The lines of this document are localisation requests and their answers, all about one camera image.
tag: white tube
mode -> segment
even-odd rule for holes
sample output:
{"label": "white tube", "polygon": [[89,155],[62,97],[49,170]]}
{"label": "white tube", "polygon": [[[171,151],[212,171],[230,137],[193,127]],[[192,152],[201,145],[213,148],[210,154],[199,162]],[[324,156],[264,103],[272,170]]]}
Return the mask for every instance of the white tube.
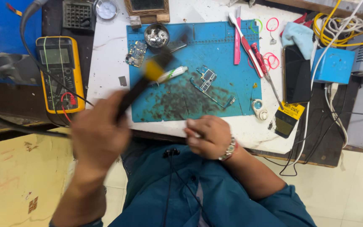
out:
{"label": "white tube", "polygon": [[157,83],[160,84],[160,83],[163,83],[167,80],[170,80],[178,75],[182,75],[185,71],[188,70],[188,67],[186,66],[180,66],[179,68],[177,69],[174,69],[174,70],[170,70],[169,72],[167,73],[164,73],[163,75],[161,75],[159,78],[158,78],[158,81]]}

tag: yellow label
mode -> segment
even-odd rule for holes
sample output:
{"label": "yellow label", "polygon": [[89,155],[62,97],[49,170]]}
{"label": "yellow label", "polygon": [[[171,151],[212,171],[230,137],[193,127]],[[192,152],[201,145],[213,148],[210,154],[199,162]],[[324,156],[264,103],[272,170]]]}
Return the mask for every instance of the yellow label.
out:
{"label": "yellow label", "polygon": [[284,106],[284,110],[281,110],[281,107],[278,107],[278,110],[297,120],[299,120],[300,116],[305,110],[305,107],[298,103],[286,104],[284,101],[282,101],[282,105]]}

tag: hand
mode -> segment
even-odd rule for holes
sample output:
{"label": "hand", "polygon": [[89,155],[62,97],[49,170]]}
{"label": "hand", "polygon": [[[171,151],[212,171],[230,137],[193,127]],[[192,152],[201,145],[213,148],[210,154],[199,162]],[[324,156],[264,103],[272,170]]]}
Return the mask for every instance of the hand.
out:
{"label": "hand", "polygon": [[71,124],[73,147],[78,165],[106,174],[117,157],[127,148],[131,132],[124,116],[114,122],[124,91],[101,99],[92,110],[80,112]]}
{"label": "hand", "polygon": [[187,119],[186,125],[187,144],[201,157],[217,160],[232,141],[228,123],[219,117],[206,115],[197,120]]}

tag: metal grate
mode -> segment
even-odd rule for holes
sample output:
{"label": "metal grate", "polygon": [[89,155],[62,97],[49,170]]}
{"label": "metal grate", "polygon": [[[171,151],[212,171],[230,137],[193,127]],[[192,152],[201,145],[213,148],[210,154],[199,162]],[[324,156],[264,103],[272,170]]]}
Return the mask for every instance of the metal grate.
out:
{"label": "metal grate", "polygon": [[[92,11],[93,4],[80,3],[73,1],[63,2],[63,27],[94,30],[94,23],[96,22],[94,13]],[[88,26],[81,26],[86,20],[90,19]]]}

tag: green rubber ring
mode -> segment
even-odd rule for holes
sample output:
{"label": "green rubber ring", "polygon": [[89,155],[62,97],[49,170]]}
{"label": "green rubber ring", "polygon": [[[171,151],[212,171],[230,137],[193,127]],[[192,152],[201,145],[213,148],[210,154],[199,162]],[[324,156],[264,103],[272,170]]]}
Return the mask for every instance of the green rubber ring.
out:
{"label": "green rubber ring", "polygon": [[[259,31],[259,32],[256,32],[256,31],[254,31],[254,30],[253,30],[253,27],[252,27],[253,21],[258,21],[258,22],[260,23],[261,28],[260,28],[260,31]],[[261,23],[261,21],[260,21],[259,19],[253,19],[253,20],[252,20],[252,22],[250,23],[250,29],[251,29],[251,30],[252,30],[255,34],[260,33],[260,32],[261,32],[261,30],[263,29],[263,23]]]}

